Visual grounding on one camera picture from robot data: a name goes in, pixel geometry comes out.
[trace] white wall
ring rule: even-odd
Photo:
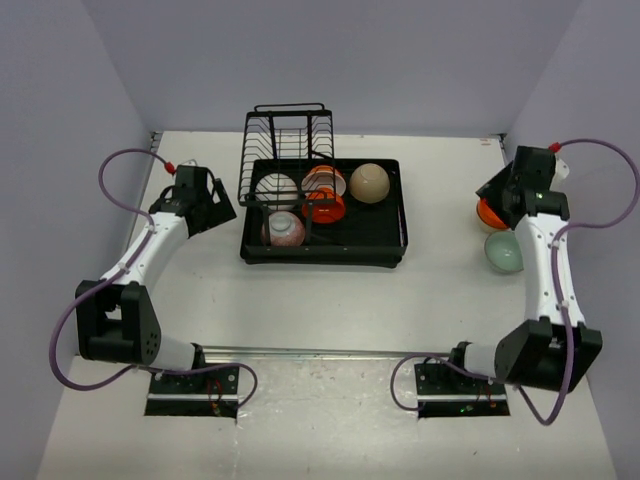
[[[62,391],[47,363],[54,322],[129,231],[98,166],[148,133],[79,0],[3,2],[0,61],[0,477],[22,480],[35,478]],[[133,202],[146,161],[115,163],[108,184]],[[70,328],[65,371],[74,343]]]
[[[585,0],[507,137],[546,146],[594,136],[640,161],[640,3]],[[632,177],[624,162],[599,147],[567,147],[563,157],[572,219],[606,220],[629,202]],[[578,299],[604,349],[589,373],[591,390],[621,479],[640,478],[640,213],[603,232],[571,233],[570,255]]]
[[[580,0],[83,0],[154,129],[324,101],[336,130],[505,132]]]

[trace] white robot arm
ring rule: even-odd
[[[222,182],[207,168],[188,165],[177,168],[175,184],[165,189],[150,213],[153,226],[145,226],[120,261],[101,280],[85,280],[76,290],[78,297],[122,271],[149,230],[153,230],[135,263],[111,285],[77,307],[80,354],[89,360],[159,370],[191,370],[203,365],[202,349],[162,335],[149,295],[178,248],[193,235],[232,220],[236,214]],[[109,318],[117,308],[121,318]]]
[[[498,345],[463,342],[456,349],[460,366],[469,372],[509,384],[560,389],[567,337],[551,269],[551,252],[556,248],[562,303],[575,343],[572,391],[602,349],[602,336],[585,326],[573,288],[566,234],[552,245],[569,220],[566,196],[550,190],[555,169],[555,155],[549,149],[518,147],[513,163],[478,190],[518,239],[525,274],[524,323]]]

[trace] black wire dish rack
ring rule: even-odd
[[[311,214],[302,214],[303,209],[312,212],[316,206],[336,202],[335,196],[327,194],[327,189],[336,191],[336,169],[348,184],[351,174],[365,163],[376,163],[387,172],[390,189],[384,200],[365,204],[346,192],[342,196],[346,213],[330,224],[313,223]],[[320,182],[305,184],[309,171],[320,165],[332,167],[332,173],[323,175]],[[247,113],[238,202],[247,207],[240,256],[248,264],[393,268],[407,248],[398,162],[336,159],[333,116],[322,103],[258,105]],[[290,211],[305,225],[301,246],[271,245],[269,215],[279,210]]]

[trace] bowl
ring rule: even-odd
[[[265,175],[256,184],[256,200],[261,202],[282,202],[299,199],[296,182],[282,173]],[[292,210],[295,205],[269,205],[269,210]]]
[[[524,269],[522,252],[511,230],[489,235],[484,242],[484,254],[497,272],[517,273]]]
[[[500,220],[500,217],[491,210],[484,198],[479,199],[478,203],[476,203],[476,218],[478,219],[480,228],[487,233],[507,230],[509,228]]]
[[[304,242],[305,229],[298,217],[291,212],[276,212],[269,215],[269,237],[274,247],[299,247]],[[267,244],[267,234],[262,225],[262,243]]]
[[[323,200],[323,199],[335,199],[335,202],[321,203],[311,205],[311,221],[314,223],[334,223],[344,217],[347,212],[347,208],[344,205],[344,200],[332,189],[322,187],[317,192],[312,192],[307,195],[307,200]],[[309,215],[308,204],[305,203],[302,206],[302,214],[307,217]]]
[[[381,202],[389,194],[389,188],[389,175],[375,163],[360,165],[349,180],[351,195],[363,203]]]
[[[336,193],[340,196],[347,191],[347,181],[342,174],[330,165],[318,165],[312,168],[300,185],[302,190],[312,192],[322,187],[333,190],[335,178]]]

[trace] red cable connector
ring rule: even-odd
[[[560,145],[558,142],[555,142],[549,145],[549,150],[551,150],[553,153],[558,153],[561,148],[562,148],[562,145]]]
[[[175,175],[176,173],[176,167],[173,166],[173,163],[171,162],[167,162],[164,164],[164,169],[170,173],[171,175]]]

